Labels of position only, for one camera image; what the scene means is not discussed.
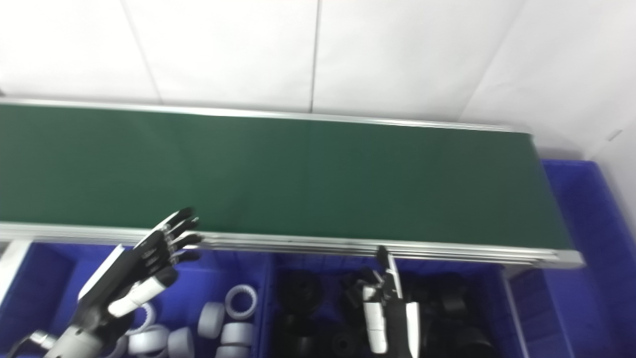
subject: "robot finger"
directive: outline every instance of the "robot finger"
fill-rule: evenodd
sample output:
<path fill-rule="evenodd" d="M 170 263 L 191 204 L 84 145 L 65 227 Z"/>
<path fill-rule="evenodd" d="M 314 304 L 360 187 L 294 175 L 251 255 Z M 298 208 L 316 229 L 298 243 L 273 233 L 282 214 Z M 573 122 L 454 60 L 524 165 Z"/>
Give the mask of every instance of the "robot finger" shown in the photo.
<path fill-rule="evenodd" d="M 188 251 L 179 252 L 178 254 L 172 256 L 170 258 L 170 263 L 172 265 L 176 265 L 180 262 L 196 261 L 196 260 L 199 260 L 200 258 L 201 258 L 201 253 L 197 251 L 188 250 Z"/>
<path fill-rule="evenodd" d="M 170 287 L 179 277 L 179 273 L 172 266 L 166 266 L 154 276 L 149 277 L 139 285 L 133 287 L 123 296 L 108 305 L 108 312 L 114 317 L 122 317 Z"/>
<path fill-rule="evenodd" d="M 181 236 L 181 234 L 185 233 L 187 230 L 192 230 L 198 225 L 198 217 L 189 218 L 178 223 L 170 232 L 169 235 L 174 240 Z"/>
<path fill-rule="evenodd" d="M 191 206 L 187 208 L 183 208 L 179 211 L 176 211 L 167 218 L 163 219 L 153 230 L 162 230 L 162 231 L 170 231 L 174 228 L 178 223 L 186 220 L 187 218 L 194 215 L 195 210 Z"/>
<path fill-rule="evenodd" d="M 145 253 L 138 258 L 137 264 L 128 274 L 125 283 L 143 281 L 154 275 L 168 264 L 168 260 L 174 252 L 169 250 L 169 245 L 165 240 L 161 240 L 156 243 L 154 248 L 145 251 Z"/>
<path fill-rule="evenodd" d="M 135 251 L 142 260 L 155 255 L 161 249 L 165 249 L 167 246 L 165 242 L 165 235 L 161 231 L 153 231 L 143 240 L 138 242 L 133 251 Z"/>
<path fill-rule="evenodd" d="M 172 242 L 172 244 L 174 245 L 174 250 L 175 251 L 179 251 L 182 248 L 184 248 L 185 246 L 188 245 L 196 245 L 198 243 L 200 243 L 203 240 L 203 236 L 199 235 L 199 234 L 190 234 L 187 235 L 183 238 L 177 239 L 175 241 Z"/>

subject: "white plastic part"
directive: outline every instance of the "white plastic part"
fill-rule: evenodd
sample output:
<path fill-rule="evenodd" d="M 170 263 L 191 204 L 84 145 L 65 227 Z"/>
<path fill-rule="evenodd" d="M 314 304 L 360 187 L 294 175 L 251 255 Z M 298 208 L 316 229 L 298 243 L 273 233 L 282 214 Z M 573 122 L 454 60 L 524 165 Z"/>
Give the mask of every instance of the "white plastic part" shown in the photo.
<path fill-rule="evenodd" d="M 152 276 L 137 287 L 133 287 L 126 296 L 109 304 L 108 312 L 115 317 L 127 315 L 165 289 L 166 287 L 155 276 Z"/>
<path fill-rule="evenodd" d="M 373 296 L 375 295 L 375 292 L 376 292 L 376 291 L 377 291 L 377 290 L 376 290 L 376 289 L 374 289 L 374 288 L 373 288 L 373 287 L 371 287 L 371 286 L 367 286 L 367 285 L 363 286 L 363 287 L 362 287 L 362 300 L 363 300 L 364 302 L 369 301 L 369 300 L 371 299 L 371 297 L 373 297 Z"/>
<path fill-rule="evenodd" d="M 420 304 L 409 302 L 406 304 L 406 335 L 411 357 L 420 356 Z"/>
<path fill-rule="evenodd" d="M 222 345 L 216 349 L 215 358 L 248 358 L 249 348 L 234 345 Z"/>
<path fill-rule="evenodd" d="M 128 337 L 128 354 L 140 355 L 166 350 L 170 331 L 160 324 L 148 327 L 145 331 Z"/>
<path fill-rule="evenodd" d="M 18 271 L 22 267 L 22 262 L 29 252 L 31 247 L 31 240 L 15 240 L 18 236 L 13 236 L 11 233 L 7 236 L 7 231 L 4 226 L 6 224 L 0 224 L 0 241 L 10 241 L 4 249 L 4 252 L 0 248 L 0 304 L 4 301 L 9 288 L 13 283 L 13 280 L 18 276 Z"/>
<path fill-rule="evenodd" d="M 147 330 L 148 327 L 155 324 L 155 320 L 157 318 L 155 307 L 152 304 L 150 304 L 150 302 L 146 302 L 141 305 L 141 308 L 146 312 L 146 320 L 144 320 L 144 323 L 141 326 L 137 328 L 131 328 L 128 331 L 126 331 L 125 334 L 127 336 L 131 336 L 137 333 L 142 333 L 143 331 Z"/>
<path fill-rule="evenodd" d="M 179 328 L 168 336 L 170 358 L 195 358 L 195 342 L 189 327 Z"/>
<path fill-rule="evenodd" d="M 246 293 L 252 298 L 252 303 L 249 308 L 243 312 L 239 312 L 232 307 L 232 300 L 234 297 L 240 293 Z M 230 289 L 228 294 L 225 296 L 225 309 L 228 310 L 228 314 L 235 320 L 245 320 L 254 315 L 256 312 L 256 303 L 258 302 L 258 296 L 256 295 L 256 290 L 254 287 L 250 285 L 237 285 Z"/>
<path fill-rule="evenodd" d="M 247 322 L 232 322 L 223 326 L 221 333 L 222 345 L 238 345 L 249 347 L 252 345 L 254 325 Z"/>
<path fill-rule="evenodd" d="M 389 253 L 387 257 L 389 260 L 389 268 L 385 270 L 386 273 L 393 275 L 393 284 L 396 286 L 397 298 L 402 299 L 402 283 L 399 279 L 398 265 L 396 265 L 396 258 Z"/>
<path fill-rule="evenodd" d="M 379 302 L 364 303 L 364 317 L 366 331 L 369 335 L 369 347 L 375 354 L 385 354 L 389 349 L 387 344 L 386 320 L 382 304 Z"/>
<path fill-rule="evenodd" d="M 220 302 L 208 302 L 201 310 L 197 333 L 204 338 L 215 339 L 221 333 L 223 326 L 223 317 L 225 317 L 225 306 Z"/>
<path fill-rule="evenodd" d="M 105 356 L 104 358 L 120 358 L 124 354 L 126 354 L 126 350 L 128 349 L 128 336 L 121 336 L 120 339 L 115 343 L 115 348 L 113 351 Z"/>

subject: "robotic hand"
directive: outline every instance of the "robotic hand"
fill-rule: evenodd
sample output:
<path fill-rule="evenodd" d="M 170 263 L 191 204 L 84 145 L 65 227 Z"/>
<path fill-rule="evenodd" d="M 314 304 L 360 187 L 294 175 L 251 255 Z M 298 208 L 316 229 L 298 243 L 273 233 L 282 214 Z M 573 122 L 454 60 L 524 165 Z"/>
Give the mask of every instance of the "robotic hand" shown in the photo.
<path fill-rule="evenodd" d="M 78 296 L 78 307 L 59 339 L 39 334 L 31 340 L 48 349 L 45 358 L 95 358 L 130 329 L 132 312 L 170 287 L 178 277 L 174 265 L 198 260 L 193 251 L 180 251 L 201 242 L 190 234 L 198 218 L 192 208 L 179 210 L 160 222 L 132 249 L 117 246 L 91 276 Z"/>
<path fill-rule="evenodd" d="M 363 287 L 363 306 L 369 346 L 376 357 L 418 358 L 420 352 L 420 307 L 406 303 L 395 259 L 384 246 L 376 258 L 384 268 Z"/>

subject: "white backdrop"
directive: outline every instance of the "white backdrop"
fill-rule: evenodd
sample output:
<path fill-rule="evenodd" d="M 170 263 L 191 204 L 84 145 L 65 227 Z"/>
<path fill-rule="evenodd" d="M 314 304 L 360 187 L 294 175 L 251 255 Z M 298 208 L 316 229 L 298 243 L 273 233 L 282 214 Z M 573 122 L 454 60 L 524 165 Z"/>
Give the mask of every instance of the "white backdrop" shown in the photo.
<path fill-rule="evenodd" d="M 636 215 L 633 0 L 0 0 L 0 90 L 512 123 Z"/>

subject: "black plastic part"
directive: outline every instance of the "black plastic part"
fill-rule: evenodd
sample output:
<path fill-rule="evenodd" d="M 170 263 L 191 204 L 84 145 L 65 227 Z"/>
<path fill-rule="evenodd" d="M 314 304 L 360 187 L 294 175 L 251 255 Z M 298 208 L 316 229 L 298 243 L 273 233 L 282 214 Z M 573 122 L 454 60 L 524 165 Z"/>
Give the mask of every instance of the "black plastic part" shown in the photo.
<path fill-rule="evenodd" d="M 362 289 L 365 284 L 360 280 L 358 271 L 347 273 L 340 279 L 342 293 L 338 298 L 338 305 L 345 322 L 357 332 L 358 337 L 365 343 L 368 342 L 366 334 L 366 321 L 364 318 L 364 305 Z"/>
<path fill-rule="evenodd" d="M 408 345 L 406 303 L 400 299 L 390 299 L 384 306 L 389 350 L 387 357 L 412 358 Z"/>
<path fill-rule="evenodd" d="M 179 278 L 179 273 L 172 266 L 167 266 L 156 273 L 155 278 L 164 287 L 170 287 Z"/>
<path fill-rule="evenodd" d="M 315 358 L 319 337 L 314 321 L 307 317 L 283 314 L 276 317 L 273 349 L 283 358 Z"/>
<path fill-rule="evenodd" d="M 468 304 L 468 287 L 463 277 L 458 274 L 439 276 L 438 302 L 443 313 L 453 319 L 463 319 L 470 316 Z"/>
<path fill-rule="evenodd" d="M 406 302 L 418 302 L 420 307 L 422 305 L 430 305 L 432 299 L 430 280 L 422 278 L 419 280 L 407 280 L 402 287 Z"/>
<path fill-rule="evenodd" d="M 384 269 L 389 268 L 389 251 L 385 246 L 378 246 L 378 251 L 375 253 L 375 259 Z"/>
<path fill-rule="evenodd" d="M 147 264 L 149 261 L 155 261 L 157 257 L 168 252 L 168 244 L 165 236 L 161 231 L 153 231 L 148 237 L 137 244 L 133 248 L 135 255 Z"/>
<path fill-rule="evenodd" d="M 321 358 L 359 358 L 362 345 L 358 332 L 347 327 L 327 327 L 321 339 Z"/>
<path fill-rule="evenodd" d="M 290 271 L 278 285 L 278 298 L 283 309 L 297 315 L 315 312 L 323 298 L 320 278 L 307 270 Z"/>
<path fill-rule="evenodd" d="M 446 357 L 446 338 L 448 330 L 442 322 L 433 316 L 420 319 L 420 357 Z"/>
<path fill-rule="evenodd" d="M 102 341 L 104 344 L 103 347 L 110 347 L 115 345 L 117 340 L 130 329 L 134 319 L 134 313 L 130 312 L 127 315 L 108 322 L 108 324 L 104 326 L 99 326 L 93 334 Z"/>
<path fill-rule="evenodd" d="M 455 333 L 452 358 L 496 358 L 497 352 L 481 329 L 463 327 Z"/>
<path fill-rule="evenodd" d="M 370 285 L 380 283 L 380 281 L 378 281 L 378 278 L 375 276 L 375 273 L 369 266 L 363 266 L 360 269 L 360 275 L 362 276 L 362 279 Z"/>
<path fill-rule="evenodd" d="M 179 252 L 177 255 L 175 255 L 174 258 L 176 260 L 175 264 L 179 264 L 181 262 L 197 261 L 201 258 L 201 253 L 198 251 L 186 250 L 183 252 Z"/>

